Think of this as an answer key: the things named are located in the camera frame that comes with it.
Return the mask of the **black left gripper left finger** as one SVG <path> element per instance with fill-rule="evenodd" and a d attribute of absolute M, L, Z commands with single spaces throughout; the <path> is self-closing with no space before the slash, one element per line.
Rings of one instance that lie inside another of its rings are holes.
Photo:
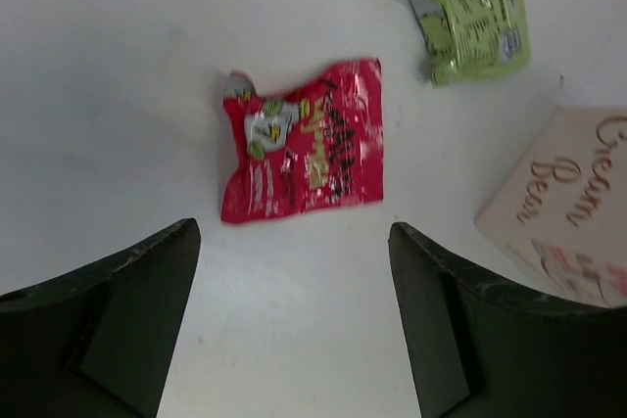
<path fill-rule="evenodd" d="M 181 219 L 2 296 L 2 416 L 156 416 L 200 246 L 197 221 Z"/>

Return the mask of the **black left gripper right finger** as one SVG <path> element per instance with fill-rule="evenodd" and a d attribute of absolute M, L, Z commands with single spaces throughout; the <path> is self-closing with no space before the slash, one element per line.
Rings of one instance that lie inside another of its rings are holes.
<path fill-rule="evenodd" d="M 404 222 L 388 240 L 424 417 L 622 417 L 626 312 L 541 293 Z"/>

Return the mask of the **red foil snack packet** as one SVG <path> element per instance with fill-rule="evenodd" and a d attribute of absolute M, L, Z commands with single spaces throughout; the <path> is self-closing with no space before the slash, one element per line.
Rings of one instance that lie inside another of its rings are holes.
<path fill-rule="evenodd" d="M 382 67 L 341 61 L 288 92 L 263 96 L 235 71 L 226 80 L 238 167 L 220 218 L 229 224 L 360 206 L 384 197 Z"/>

